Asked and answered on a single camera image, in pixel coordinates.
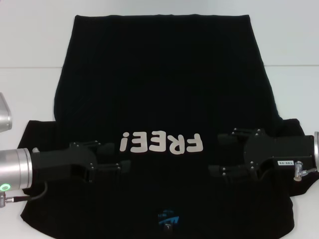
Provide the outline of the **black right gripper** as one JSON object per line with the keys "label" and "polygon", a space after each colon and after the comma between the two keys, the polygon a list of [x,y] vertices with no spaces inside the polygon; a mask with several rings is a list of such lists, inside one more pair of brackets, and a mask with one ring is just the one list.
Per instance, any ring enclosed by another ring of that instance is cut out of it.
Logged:
{"label": "black right gripper", "polygon": [[234,128],[217,136],[221,145],[245,143],[244,165],[208,165],[212,177],[263,178],[271,170],[289,170],[294,178],[315,172],[315,136],[270,137],[262,128]]}

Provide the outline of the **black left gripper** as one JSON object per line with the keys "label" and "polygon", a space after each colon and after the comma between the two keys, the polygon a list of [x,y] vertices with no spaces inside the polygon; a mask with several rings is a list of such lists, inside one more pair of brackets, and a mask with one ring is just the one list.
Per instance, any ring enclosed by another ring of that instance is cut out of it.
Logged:
{"label": "black left gripper", "polygon": [[79,179],[91,182],[97,174],[126,174],[131,170],[131,161],[99,164],[97,156],[114,155],[114,143],[100,141],[71,142],[61,150],[31,153],[32,185],[60,180]]}

